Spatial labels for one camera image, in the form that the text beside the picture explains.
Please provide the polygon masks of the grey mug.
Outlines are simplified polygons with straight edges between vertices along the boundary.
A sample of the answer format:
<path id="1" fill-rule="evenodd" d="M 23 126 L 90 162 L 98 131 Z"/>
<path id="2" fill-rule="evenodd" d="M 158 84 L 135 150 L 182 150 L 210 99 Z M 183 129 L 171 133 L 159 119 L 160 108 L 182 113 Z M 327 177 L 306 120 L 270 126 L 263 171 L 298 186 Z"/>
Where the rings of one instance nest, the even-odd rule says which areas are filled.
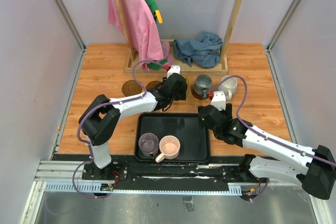
<path id="1" fill-rule="evenodd" d="M 210 76 L 206 74 L 199 75 L 193 84 L 194 92 L 199 95 L 202 100 L 208 97 L 208 94 L 212 90 L 213 82 Z"/>

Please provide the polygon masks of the white cup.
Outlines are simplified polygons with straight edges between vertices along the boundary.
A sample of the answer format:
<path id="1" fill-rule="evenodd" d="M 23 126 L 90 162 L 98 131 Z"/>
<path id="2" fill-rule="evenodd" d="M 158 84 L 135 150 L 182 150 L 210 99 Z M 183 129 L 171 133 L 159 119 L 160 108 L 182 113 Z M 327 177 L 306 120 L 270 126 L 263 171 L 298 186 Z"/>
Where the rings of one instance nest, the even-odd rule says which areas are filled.
<path id="1" fill-rule="evenodd" d="M 232 77 L 223 82 L 219 87 L 218 91 L 223 91 L 226 97 L 226 100 L 230 101 L 233 95 L 236 93 L 238 88 L 238 81 L 236 78 Z"/>

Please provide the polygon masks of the pink mug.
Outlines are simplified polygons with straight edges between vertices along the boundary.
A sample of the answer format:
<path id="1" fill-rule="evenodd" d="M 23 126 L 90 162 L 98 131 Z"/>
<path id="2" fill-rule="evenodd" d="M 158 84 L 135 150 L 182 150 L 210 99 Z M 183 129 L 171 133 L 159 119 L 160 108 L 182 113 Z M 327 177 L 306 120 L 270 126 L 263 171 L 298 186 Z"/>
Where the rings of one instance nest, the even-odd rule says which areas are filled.
<path id="1" fill-rule="evenodd" d="M 160 154 L 155 158 L 156 163 L 160 163 L 164 159 L 174 160 L 178 157 L 181 144 L 177 137 L 167 135 L 160 140 Z"/>

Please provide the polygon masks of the purple cup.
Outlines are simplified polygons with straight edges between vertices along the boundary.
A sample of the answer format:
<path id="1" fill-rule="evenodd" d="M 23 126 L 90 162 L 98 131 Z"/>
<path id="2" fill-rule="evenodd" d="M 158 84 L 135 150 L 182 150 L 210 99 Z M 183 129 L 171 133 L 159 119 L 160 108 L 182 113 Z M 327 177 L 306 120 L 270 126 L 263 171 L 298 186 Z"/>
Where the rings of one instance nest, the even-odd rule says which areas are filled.
<path id="1" fill-rule="evenodd" d="M 159 151 L 159 139 L 153 133 L 144 133 L 139 138 L 138 146 L 145 156 L 154 159 Z"/>

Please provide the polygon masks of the yellow cup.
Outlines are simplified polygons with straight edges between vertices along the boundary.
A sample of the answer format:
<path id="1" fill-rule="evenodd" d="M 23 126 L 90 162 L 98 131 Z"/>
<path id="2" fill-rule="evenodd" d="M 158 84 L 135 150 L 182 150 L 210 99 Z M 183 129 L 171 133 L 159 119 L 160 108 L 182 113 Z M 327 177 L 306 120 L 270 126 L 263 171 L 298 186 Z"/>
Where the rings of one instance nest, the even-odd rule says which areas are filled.
<path id="1" fill-rule="evenodd" d="M 188 85 L 188 83 L 189 83 L 189 80 L 188 80 L 188 78 L 186 77 L 186 76 L 182 76 L 184 79 L 185 79 L 185 81 L 186 81 L 186 84 Z"/>

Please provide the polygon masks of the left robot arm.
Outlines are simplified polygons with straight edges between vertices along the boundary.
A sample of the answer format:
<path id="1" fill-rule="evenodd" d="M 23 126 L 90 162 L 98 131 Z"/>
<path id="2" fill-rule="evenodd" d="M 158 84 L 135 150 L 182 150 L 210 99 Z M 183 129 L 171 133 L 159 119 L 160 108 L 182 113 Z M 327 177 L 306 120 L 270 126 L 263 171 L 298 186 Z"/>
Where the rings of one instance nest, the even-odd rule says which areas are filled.
<path id="1" fill-rule="evenodd" d="M 119 121 L 132 115 L 168 109 L 173 101 L 186 100 L 187 80 L 173 73 L 150 90 L 117 99 L 97 96 L 79 119 L 78 140 L 89 146 L 94 173 L 100 179 L 112 175 L 108 141 Z"/>

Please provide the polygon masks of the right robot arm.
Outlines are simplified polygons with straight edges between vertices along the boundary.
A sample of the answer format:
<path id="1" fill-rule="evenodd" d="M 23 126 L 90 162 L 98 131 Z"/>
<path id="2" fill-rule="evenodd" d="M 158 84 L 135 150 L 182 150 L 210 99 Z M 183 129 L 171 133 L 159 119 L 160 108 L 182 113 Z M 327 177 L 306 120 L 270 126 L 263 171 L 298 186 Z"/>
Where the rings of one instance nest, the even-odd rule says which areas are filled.
<path id="1" fill-rule="evenodd" d="M 329 148 L 288 142 L 248 121 L 233 118 L 230 110 L 213 105 L 199 106 L 198 117 L 213 131 L 216 139 L 262 152 L 269 158 L 245 155 L 238 177 L 244 182 L 268 178 L 296 184 L 309 195 L 330 199 L 335 183 L 335 159 Z"/>

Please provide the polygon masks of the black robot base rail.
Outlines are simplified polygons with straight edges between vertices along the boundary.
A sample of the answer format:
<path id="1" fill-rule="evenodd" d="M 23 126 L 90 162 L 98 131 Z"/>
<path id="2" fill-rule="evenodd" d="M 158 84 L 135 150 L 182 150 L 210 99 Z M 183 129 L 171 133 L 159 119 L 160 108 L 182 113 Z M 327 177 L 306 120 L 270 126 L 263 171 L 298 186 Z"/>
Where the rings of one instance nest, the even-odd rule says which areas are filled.
<path id="1" fill-rule="evenodd" d="M 158 164 L 154 161 L 139 161 L 133 155 L 113 155 L 112 163 L 102 172 L 96 171 L 90 162 L 81 164 L 83 171 L 76 169 L 71 181 L 102 181 L 99 196 L 114 189 L 154 193 L 208 193 L 227 191 L 230 183 L 265 183 L 264 178 L 244 175 L 239 168 L 243 160 L 242 156 L 212 156 L 204 164 L 181 161 Z"/>

